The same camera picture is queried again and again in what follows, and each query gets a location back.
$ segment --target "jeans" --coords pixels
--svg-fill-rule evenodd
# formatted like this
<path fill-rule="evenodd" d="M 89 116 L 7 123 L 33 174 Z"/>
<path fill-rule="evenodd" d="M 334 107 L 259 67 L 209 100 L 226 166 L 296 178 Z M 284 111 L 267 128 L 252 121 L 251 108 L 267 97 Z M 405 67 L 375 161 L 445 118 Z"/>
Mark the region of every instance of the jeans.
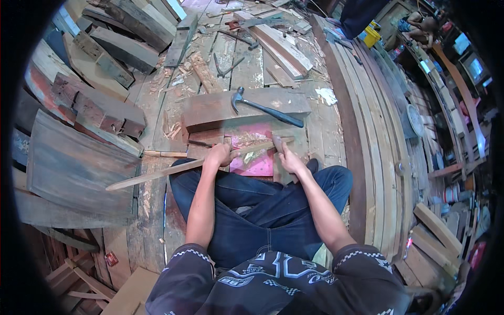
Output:
<path fill-rule="evenodd" d="M 194 161 L 179 159 L 173 166 Z M 202 168 L 170 175 L 175 201 L 187 222 Z M 352 188 L 352 173 L 331 166 L 313 175 L 341 214 Z M 250 207 L 237 213 L 239 207 Z M 266 251 L 312 260 L 322 245 L 301 183 L 283 185 L 218 171 L 215 227 L 208 254 L 216 268 L 234 268 Z"/>
<path fill-rule="evenodd" d="M 389 0 L 349 0 L 341 12 L 341 30 L 353 39 L 368 26 Z"/>

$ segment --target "yellow bucket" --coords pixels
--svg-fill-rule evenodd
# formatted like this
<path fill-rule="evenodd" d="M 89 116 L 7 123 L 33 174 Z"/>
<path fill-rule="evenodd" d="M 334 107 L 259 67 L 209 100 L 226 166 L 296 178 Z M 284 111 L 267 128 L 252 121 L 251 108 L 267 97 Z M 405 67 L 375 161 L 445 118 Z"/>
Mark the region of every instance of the yellow bucket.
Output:
<path fill-rule="evenodd" d="M 364 43 L 366 44 L 367 48 L 373 47 L 373 45 L 381 39 L 380 34 L 373 30 L 369 25 L 366 26 L 364 32 L 366 32 L 367 34 L 364 38 Z"/>

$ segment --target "person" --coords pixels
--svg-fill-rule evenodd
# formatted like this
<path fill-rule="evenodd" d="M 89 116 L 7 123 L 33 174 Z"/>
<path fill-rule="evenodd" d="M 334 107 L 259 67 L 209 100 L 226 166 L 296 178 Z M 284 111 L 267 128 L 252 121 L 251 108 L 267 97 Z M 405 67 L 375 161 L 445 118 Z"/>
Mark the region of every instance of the person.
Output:
<path fill-rule="evenodd" d="M 185 244 L 152 288 L 148 314 L 405 313 L 409 297 L 392 267 L 375 247 L 356 244 L 340 217 L 351 172 L 319 170 L 315 159 L 304 165 L 282 148 L 296 184 L 220 171 L 235 157 L 224 144 L 202 168 L 170 175 Z M 332 272 L 311 261 L 322 242 Z"/>
<path fill-rule="evenodd" d="M 388 2 L 389 0 L 348 0 L 341 12 L 340 20 L 333 18 L 326 20 L 341 28 L 347 39 L 353 39 L 364 31 Z"/>
<path fill-rule="evenodd" d="M 419 12 L 413 12 L 409 17 L 403 17 L 397 23 L 397 28 L 407 40 L 420 42 L 419 47 L 432 48 L 434 32 L 439 28 L 438 21 L 433 17 L 423 18 Z"/>

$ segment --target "hand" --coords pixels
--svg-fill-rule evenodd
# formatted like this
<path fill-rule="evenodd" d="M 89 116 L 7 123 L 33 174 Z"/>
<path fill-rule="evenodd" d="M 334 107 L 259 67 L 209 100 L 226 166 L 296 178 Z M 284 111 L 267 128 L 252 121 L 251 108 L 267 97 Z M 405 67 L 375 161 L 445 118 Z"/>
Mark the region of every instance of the hand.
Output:
<path fill-rule="evenodd" d="M 279 153 L 278 157 L 282 162 L 282 167 L 286 171 L 288 171 L 289 173 L 299 175 L 300 172 L 308 170 L 306 165 L 301 161 L 301 159 L 295 153 L 289 150 L 285 142 L 282 142 L 282 150 L 283 153 Z"/>
<path fill-rule="evenodd" d="M 230 150 L 229 144 L 219 143 L 215 145 L 205 157 L 203 166 L 211 165 L 215 168 L 228 166 L 235 157 L 240 155 L 237 152 L 230 152 Z"/>

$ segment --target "dark t-shirt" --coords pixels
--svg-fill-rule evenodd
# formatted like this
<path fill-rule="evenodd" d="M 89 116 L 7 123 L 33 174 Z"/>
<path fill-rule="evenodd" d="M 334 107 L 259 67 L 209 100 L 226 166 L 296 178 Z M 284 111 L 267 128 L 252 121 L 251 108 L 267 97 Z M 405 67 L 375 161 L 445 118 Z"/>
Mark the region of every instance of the dark t-shirt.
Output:
<path fill-rule="evenodd" d="M 409 297 L 392 267 L 369 245 L 348 245 L 333 272 L 269 251 L 221 273 L 197 244 L 179 247 L 146 302 L 148 314 L 275 314 L 296 297 L 327 314 L 404 314 Z"/>

